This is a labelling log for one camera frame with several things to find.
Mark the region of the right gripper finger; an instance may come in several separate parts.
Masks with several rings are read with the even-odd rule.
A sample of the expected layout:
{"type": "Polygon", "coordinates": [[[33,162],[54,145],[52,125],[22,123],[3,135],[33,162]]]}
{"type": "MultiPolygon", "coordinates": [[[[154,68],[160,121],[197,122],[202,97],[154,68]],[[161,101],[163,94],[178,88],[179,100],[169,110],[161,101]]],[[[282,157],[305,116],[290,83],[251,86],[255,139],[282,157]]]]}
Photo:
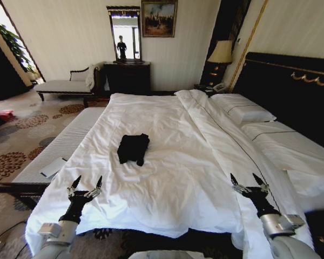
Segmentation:
{"type": "Polygon", "coordinates": [[[231,183],[233,185],[232,188],[236,192],[238,192],[238,193],[248,193],[248,189],[245,186],[238,184],[235,176],[232,173],[230,174],[230,177],[231,177],[231,183]]]}
{"type": "Polygon", "coordinates": [[[267,185],[259,176],[253,173],[253,177],[263,192],[269,191],[269,185],[267,185]]]}

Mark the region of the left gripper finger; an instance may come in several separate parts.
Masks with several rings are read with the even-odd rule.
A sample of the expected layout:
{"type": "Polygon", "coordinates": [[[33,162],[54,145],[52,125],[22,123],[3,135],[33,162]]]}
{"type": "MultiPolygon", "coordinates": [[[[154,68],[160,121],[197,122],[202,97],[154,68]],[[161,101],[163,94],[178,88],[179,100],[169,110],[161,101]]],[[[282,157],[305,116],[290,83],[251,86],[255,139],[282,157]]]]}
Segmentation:
{"type": "Polygon", "coordinates": [[[67,188],[67,196],[68,197],[74,197],[74,196],[81,196],[82,194],[80,193],[80,191],[76,190],[80,179],[81,179],[81,175],[75,179],[75,181],[72,183],[72,185],[70,187],[67,188]]]}
{"type": "Polygon", "coordinates": [[[87,197],[92,198],[92,199],[97,197],[101,192],[101,186],[102,186],[102,176],[99,178],[95,189],[93,189],[92,191],[89,191],[89,193],[87,194],[87,197]]]}

